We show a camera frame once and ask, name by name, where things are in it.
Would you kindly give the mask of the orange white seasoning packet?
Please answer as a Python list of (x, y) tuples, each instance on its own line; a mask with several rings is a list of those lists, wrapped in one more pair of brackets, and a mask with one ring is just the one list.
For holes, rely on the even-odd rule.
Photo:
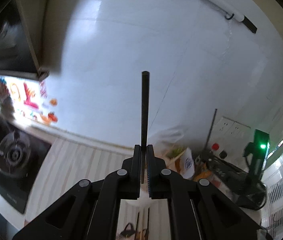
[(175, 168), (177, 173), (184, 179), (191, 179), (193, 177), (195, 173), (195, 162), (190, 148), (187, 148), (175, 161)]

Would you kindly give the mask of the colourful wall stickers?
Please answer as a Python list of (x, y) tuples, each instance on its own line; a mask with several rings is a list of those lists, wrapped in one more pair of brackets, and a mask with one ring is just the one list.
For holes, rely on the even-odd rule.
[(0, 109), (46, 126), (58, 122), (58, 101), (49, 95), (45, 81), (0, 75)]

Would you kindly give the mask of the white plastic bag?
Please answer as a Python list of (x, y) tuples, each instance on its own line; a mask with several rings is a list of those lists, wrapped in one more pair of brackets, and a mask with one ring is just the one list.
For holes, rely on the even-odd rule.
[(175, 126), (161, 130), (149, 136), (148, 144), (153, 146), (156, 157), (168, 161), (175, 160), (176, 158), (168, 159), (166, 154), (175, 147), (184, 147), (182, 140), (185, 131), (183, 126)]

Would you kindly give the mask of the black gas stove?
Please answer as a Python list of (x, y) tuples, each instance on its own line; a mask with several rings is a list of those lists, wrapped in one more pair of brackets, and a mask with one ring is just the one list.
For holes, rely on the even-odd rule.
[(24, 214), (51, 144), (0, 119), (0, 195)]

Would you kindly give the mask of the beige utensil holder canister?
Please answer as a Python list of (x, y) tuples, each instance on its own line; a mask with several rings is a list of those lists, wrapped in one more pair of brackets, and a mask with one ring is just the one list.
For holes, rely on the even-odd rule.
[(155, 204), (160, 201), (160, 199), (151, 199), (149, 197), (149, 190), (148, 190), (148, 178), (147, 172), (145, 171), (144, 175), (144, 183), (140, 185), (140, 196), (137, 200), (128, 200), (124, 199), (127, 204), (139, 207), (139, 208), (146, 208), (150, 207), (152, 204)]

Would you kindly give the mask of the yellow-green seasoning packet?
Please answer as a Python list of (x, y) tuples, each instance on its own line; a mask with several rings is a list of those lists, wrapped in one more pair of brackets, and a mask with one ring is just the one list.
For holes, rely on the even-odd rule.
[(166, 154), (166, 157), (168, 159), (174, 159), (180, 156), (181, 154), (183, 154), (185, 150), (186, 150), (185, 147), (175, 147)]

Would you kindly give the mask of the striped cat table mat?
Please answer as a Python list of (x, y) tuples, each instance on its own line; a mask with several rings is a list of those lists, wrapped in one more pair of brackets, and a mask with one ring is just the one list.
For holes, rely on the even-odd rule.
[[(77, 144), (58, 139), (53, 143), (33, 185), (25, 213), (25, 223), (31, 222), (62, 194), (81, 179), (91, 182), (105, 178), (121, 168), (132, 151)], [(170, 239), (169, 212), (166, 200), (139, 208), (120, 203), (116, 233), (120, 234), (132, 223), (138, 233), (149, 233), (149, 239)]]

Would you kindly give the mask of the middle white wall socket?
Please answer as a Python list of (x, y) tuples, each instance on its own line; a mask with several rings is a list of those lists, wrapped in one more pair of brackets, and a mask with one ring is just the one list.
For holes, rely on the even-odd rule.
[(249, 126), (235, 122), (229, 130), (229, 134), (235, 138), (243, 138), (250, 129), (251, 128)]

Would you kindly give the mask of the black chopstick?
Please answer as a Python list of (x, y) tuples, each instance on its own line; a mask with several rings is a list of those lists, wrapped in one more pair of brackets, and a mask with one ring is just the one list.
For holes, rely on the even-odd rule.
[(143, 184), (149, 122), (150, 73), (148, 71), (142, 72), (141, 84), (141, 183)]

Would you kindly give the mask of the black-capped dark bottle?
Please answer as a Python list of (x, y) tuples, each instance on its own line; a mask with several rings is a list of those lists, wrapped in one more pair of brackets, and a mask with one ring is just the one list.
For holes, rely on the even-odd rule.
[(219, 153), (219, 160), (223, 163), (226, 162), (226, 158), (228, 157), (228, 153), (226, 151), (221, 151)]

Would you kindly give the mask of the white wall socket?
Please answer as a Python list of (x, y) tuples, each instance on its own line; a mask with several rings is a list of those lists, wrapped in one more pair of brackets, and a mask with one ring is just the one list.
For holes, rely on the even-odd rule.
[(250, 129), (251, 128), (249, 126), (235, 122), (229, 130), (229, 134), (235, 138), (243, 138)]
[(225, 117), (222, 117), (213, 127), (213, 132), (218, 134), (226, 134), (226, 132), (234, 124), (234, 121)]

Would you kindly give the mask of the range hood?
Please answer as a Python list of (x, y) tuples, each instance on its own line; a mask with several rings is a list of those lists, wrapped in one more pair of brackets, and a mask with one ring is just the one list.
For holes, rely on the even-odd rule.
[(49, 0), (0, 0), (0, 75), (42, 81), (44, 21)]

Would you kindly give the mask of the red-capped soy sauce bottle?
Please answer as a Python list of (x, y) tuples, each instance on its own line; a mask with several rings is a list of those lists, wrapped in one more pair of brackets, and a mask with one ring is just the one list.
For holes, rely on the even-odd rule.
[(214, 144), (212, 144), (210, 149), (206, 151), (206, 157), (209, 163), (211, 163), (214, 159), (218, 157), (219, 148), (220, 148), (219, 144), (217, 142), (214, 142)]

